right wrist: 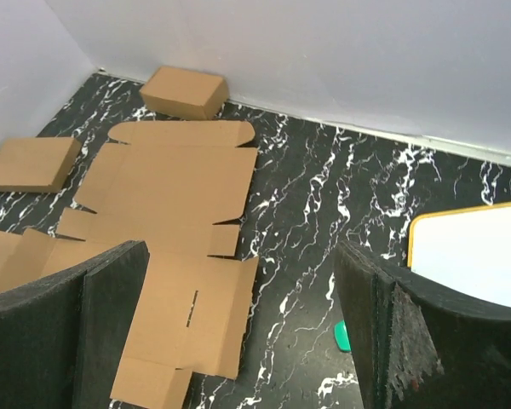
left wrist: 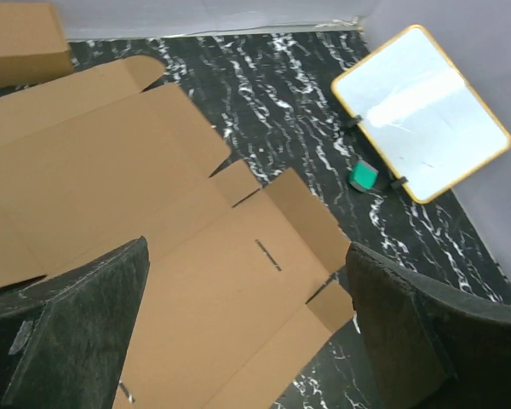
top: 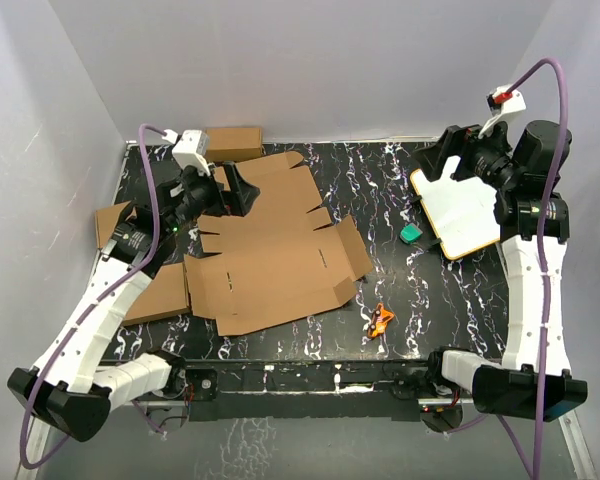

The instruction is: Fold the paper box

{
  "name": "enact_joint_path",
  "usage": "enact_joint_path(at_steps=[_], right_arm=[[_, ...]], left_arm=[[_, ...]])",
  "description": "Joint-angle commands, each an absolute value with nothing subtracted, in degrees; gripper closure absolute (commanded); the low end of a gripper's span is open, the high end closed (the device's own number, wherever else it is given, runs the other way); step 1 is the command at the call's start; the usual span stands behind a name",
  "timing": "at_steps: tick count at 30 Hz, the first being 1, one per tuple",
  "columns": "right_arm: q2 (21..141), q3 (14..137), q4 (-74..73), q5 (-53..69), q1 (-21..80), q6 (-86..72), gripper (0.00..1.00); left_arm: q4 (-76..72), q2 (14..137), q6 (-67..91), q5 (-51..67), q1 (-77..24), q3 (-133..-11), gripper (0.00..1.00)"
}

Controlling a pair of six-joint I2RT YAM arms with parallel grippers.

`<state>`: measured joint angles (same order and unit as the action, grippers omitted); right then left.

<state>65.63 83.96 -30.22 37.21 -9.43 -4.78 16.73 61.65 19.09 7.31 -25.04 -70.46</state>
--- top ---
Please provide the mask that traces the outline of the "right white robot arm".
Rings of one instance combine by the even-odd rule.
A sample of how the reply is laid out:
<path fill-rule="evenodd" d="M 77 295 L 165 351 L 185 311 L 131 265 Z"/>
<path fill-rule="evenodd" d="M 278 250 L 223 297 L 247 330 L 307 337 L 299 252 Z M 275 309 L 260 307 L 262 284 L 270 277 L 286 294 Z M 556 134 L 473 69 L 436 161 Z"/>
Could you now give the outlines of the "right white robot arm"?
<path fill-rule="evenodd" d="M 563 164 L 572 136 L 555 122 L 528 123 L 516 146 L 508 126 L 488 136 L 479 126 L 449 126 L 414 158 L 428 180 L 438 180 L 446 161 L 459 164 L 452 180 L 477 180 L 495 191 L 493 219 L 508 285 L 508 334 L 498 363 L 466 349 L 440 347 L 430 354 L 427 388 L 446 397 L 464 389 L 485 414 L 552 422 L 583 404 L 588 386 L 571 373 L 561 314 L 561 272 L 570 236 L 567 203 L 555 192 L 552 163 Z"/>

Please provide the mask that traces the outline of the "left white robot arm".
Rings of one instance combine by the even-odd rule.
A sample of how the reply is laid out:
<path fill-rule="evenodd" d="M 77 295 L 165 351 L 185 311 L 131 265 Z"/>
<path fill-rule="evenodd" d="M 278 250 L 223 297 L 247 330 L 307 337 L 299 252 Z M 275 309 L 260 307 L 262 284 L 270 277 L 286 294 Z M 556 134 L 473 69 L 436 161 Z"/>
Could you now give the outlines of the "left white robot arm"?
<path fill-rule="evenodd" d="M 101 372 L 100 361 L 127 313 L 176 249 L 179 228 L 201 215 L 245 216 L 260 194 L 237 166 L 224 179 L 186 167 L 177 176 L 148 185 L 148 196 L 127 203 L 101 251 L 94 274 L 53 344 L 28 369 L 15 369 L 8 389 L 35 417 L 85 442 L 111 411 L 157 391 L 166 399 L 186 387 L 184 363 L 153 350 Z"/>

